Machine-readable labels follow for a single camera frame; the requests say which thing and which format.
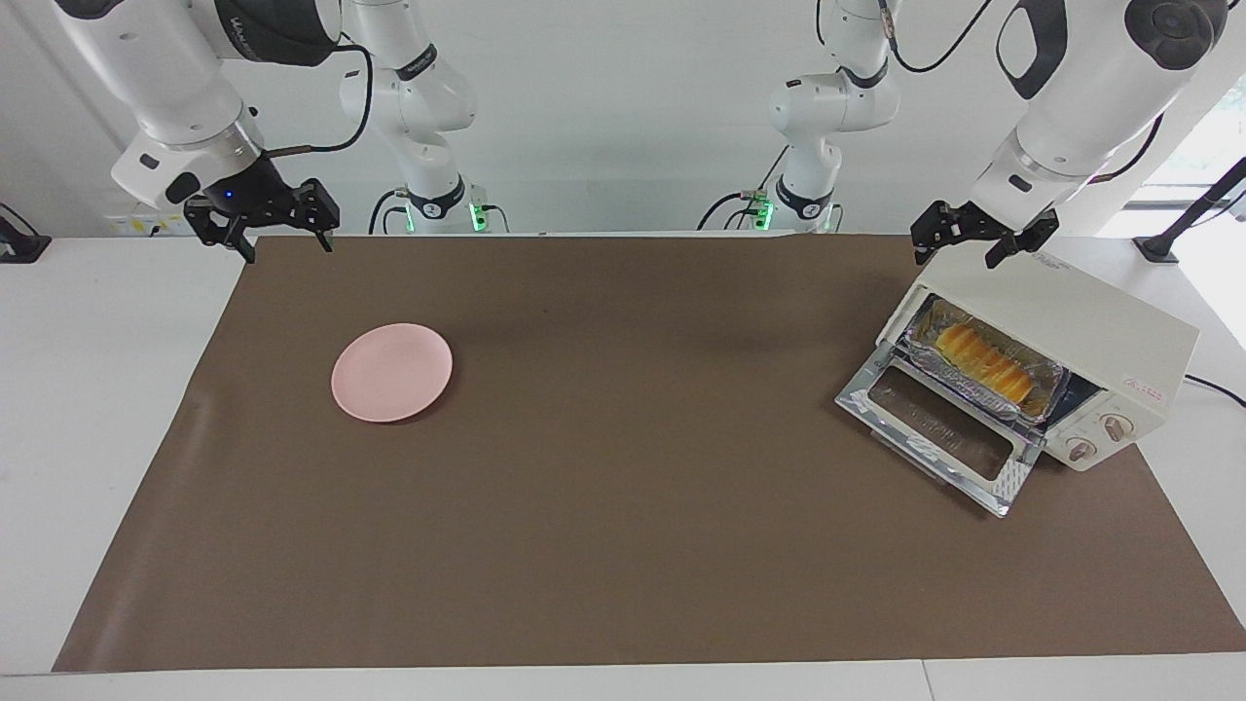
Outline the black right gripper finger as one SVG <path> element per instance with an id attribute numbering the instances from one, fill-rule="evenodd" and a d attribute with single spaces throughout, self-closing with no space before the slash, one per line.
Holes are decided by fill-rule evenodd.
<path id="1" fill-rule="evenodd" d="M 253 265 L 255 248 L 245 232 L 258 225 L 258 214 L 238 195 L 192 195 L 183 203 L 183 215 L 201 244 L 222 245 Z"/>
<path id="2" fill-rule="evenodd" d="M 340 208 L 323 182 L 308 178 L 295 188 L 295 228 L 312 232 L 323 252 L 334 252 L 334 232 L 340 227 Z"/>

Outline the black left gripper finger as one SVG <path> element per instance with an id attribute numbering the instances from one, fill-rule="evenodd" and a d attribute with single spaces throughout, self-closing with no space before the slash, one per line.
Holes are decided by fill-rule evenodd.
<path id="1" fill-rule="evenodd" d="M 916 218 L 910 227 L 910 239 L 917 266 L 925 266 L 942 247 L 961 242 L 959 214 L 959 208 L 934 200 Z"/>
<path id="2" fill-rule="evenodd" d="M 1006 232 L 1001 235 L 986 253 L 984 261 L 986 266 L 994 270 L 994 268 L 1001 266 L 1009 256 L 1015 256 L 1015 254 L 1022 252 L 1034 253 L 1040 252 L 1040 248 L 1045 245 L 1050 237 L 1058 232 L 1060 227 L 1060 220 L 1058 213 L 1054 208 L 1048 208 L 1038 215 L 1029 227 L 1019 234 L 1011 234 Z"/>

